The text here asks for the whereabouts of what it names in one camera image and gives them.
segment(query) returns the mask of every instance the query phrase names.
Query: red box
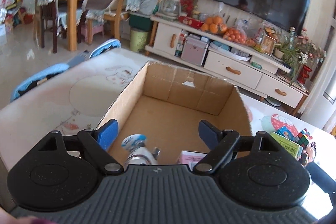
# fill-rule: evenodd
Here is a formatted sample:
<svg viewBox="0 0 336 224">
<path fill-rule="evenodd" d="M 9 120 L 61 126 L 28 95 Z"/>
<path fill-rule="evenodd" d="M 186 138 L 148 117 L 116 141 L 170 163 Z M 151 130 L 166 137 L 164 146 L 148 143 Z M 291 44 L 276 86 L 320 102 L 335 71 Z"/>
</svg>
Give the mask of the red box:
<svg viewBox="0 0 336 224">
<path fill-rule="evenodd" d="M 191 17 L 184 17 L 184 16 L 180 16 L 178 18 L 179 22 L 189 25 L 195 29 L 200 29 L 202 27 L 202 25 L 204 24 L 203 21 L 200 21 L 198 19 L 195 18 L 191 18 Z"/>
</svg>

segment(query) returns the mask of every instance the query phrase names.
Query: pink box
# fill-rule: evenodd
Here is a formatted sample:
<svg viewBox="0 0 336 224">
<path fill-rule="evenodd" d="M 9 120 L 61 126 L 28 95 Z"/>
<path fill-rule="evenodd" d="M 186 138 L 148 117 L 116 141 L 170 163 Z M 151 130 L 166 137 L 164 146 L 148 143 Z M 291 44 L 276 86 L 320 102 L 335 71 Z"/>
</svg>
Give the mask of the pink box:
<svg viewBox="0 0 336 224">
<path fill-rule="evenodd" d="M 208 42 L 187 37 L 181 59 L 202 66 L 208 47 Z"/>
<path fill-rule="evenodd" d="M 192 152 L 192 151 L 182 151 L 179 158 L 177 159 L 178 164 L 186 164 L 189 166 L 190 170 L 206 156 L 207 154 Z"/>
</svg>

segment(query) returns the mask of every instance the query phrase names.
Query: cardboard box flap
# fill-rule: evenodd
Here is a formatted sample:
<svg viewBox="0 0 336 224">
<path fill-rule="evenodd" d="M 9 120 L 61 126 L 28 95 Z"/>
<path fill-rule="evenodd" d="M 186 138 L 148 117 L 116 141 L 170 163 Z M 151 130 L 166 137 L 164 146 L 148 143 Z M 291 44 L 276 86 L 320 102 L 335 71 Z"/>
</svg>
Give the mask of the cardboard box flap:
<svg viewBox="0 0 336 224">
<path fill-rule="evenodd" d="M 99 122 L 96 130 L 111 119 L 118 122 L 119 132 L 122 130 L 126 120 L 131 114 L 135 104 L 143 93 L 143 86 L 147 74 L 148 63 L 146 63 L 133 80 L 122 91 L 121 95 L 112 103 L 105 116 Z"/>
<path fill-rule="evenodd" d="M 220 130 L 233 129 L 242 136 L 252 136 L 249 117 L 236 86 L 218 117 Z"/>
<path fill-rule="evenodd" d="M 219 115 L 232 89 L 232 84 L 204 73 L 150 62 L 144 95 Z"/>
<path fill-rule="evenodd" d="M 86 0 L 85 10 L 105 10 L 112 0 Z"/>
</svg>

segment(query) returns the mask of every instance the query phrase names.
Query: metal screw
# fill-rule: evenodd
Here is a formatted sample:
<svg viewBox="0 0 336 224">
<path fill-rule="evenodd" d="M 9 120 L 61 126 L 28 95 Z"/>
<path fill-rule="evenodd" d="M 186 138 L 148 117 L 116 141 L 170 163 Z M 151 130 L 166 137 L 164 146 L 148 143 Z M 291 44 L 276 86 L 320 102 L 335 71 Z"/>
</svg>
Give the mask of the metal screw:
<svg viewBox="0 0 336 224">
<path fill-rule="evenodd" d="M 109 172 L 118 172 L 121 169 L 121 166 L 119 164 L 106 164 L 104 168 Z"/>
<path fill-rule="evenodd" d="M 212 166 L 210 164 L 197 164 L 196 169 L 200 172 L 209 172 L 212 170 Z"/>
</svg>

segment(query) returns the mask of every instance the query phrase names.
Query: colorful box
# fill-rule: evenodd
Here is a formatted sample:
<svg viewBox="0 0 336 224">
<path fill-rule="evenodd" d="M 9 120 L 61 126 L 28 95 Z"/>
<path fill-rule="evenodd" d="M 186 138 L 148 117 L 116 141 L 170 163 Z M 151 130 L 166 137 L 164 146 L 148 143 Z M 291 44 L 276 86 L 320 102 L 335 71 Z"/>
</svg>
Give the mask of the colorful box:
<svg viewBox="0 0 336 224">
<path fill-rule="evenodd" d="M 199 152 L 182 151 L 179 158 L 177 159 L 177 163 L 186 164 L 189 166 L 190 170 L 193 170 L 194 166 L 206 155 L 207 154 Z"/>
<path fill-rule="evenodd" d="M 303 148 L 306 148 L 307 145 L 310 143 L 310 141 L 313 139 L 313 137 L 310 135 L 307 129 L 304 129 L 300 131 L 299 135 L 295 137 L 295 142 L 299 145 L 301 145 Z"/>
<path fill-rule="evenodd" d="M 292 132 L 290 132 L 289 129 L 285 126 L 279 128 L 277 130 L 277 134 L 291 140 L 292 142 L 296 142 L 296 138 L 294 137 Z"/>
<path fill-rule="evenodd" d="M 290 153 L 296 160 L 298 160 L 302 153 L 302 146 L 298 145 L 295 142 L 292 142 L 291 140 L 288 140 L 287 138 L 272 132 L 270 134 L 283 148 L 285 148 L 288 153 Z"/>
</svg>

